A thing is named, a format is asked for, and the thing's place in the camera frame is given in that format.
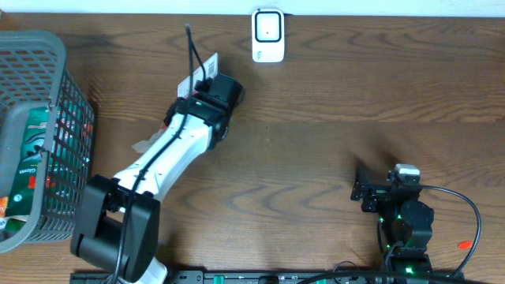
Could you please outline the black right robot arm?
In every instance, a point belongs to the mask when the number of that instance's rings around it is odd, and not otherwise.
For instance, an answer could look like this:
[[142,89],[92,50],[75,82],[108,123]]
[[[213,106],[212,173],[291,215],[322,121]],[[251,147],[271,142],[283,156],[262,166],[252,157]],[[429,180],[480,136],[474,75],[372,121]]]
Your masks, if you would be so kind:
[[410,164],[397,164],[385,184],[373,182],[365,166],[356,170],[350,199],[360,201],[363,212],[378,214],[378,239],[387,271],[431,270],[426,251],[434,210],[419,201],[420,179],[420,170]]

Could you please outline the red dustpan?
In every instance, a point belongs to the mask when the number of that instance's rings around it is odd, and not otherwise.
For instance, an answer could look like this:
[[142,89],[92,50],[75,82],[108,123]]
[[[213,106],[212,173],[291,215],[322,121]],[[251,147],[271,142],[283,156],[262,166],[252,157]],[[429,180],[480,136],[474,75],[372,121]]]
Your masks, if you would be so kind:
[[[219,71],[219,54],[214,53],[203,63],[203,67],[198,67],[193,71],[193,94],[196,94],[196,82],[204,79],[213,79]],[[186,99],[189,95],[189,77],[186,77],[177,89],[178,98]],[[142,140],[132,146],[132,149],[139,154],[144,154],[166,131],[169,122],[165,122],[159,130],[148,140]]]

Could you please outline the green grip gloves package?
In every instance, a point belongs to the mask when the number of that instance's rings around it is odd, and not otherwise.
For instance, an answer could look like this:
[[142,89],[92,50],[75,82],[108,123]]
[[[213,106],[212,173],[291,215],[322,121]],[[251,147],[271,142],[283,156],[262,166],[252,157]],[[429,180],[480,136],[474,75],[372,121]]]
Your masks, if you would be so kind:
[[5,217],[28,216],[31,213],[37,168],[42,160],[41,150],[44,145],[49,114],[46,107],[29,111],[21,141],[20,162],[9,193]]

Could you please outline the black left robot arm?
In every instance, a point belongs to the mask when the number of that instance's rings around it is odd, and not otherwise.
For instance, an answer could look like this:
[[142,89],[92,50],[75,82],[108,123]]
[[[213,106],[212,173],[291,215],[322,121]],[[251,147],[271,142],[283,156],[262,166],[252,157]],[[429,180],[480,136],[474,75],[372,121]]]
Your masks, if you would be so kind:
[[221,73],[191,84],[170,106],[162,136],[136,162],[86,184],[70,251],[107,271],[103,282],[164,282],[167,269],[155,258],[161,203],[188,165],[226,138],[242,92]]

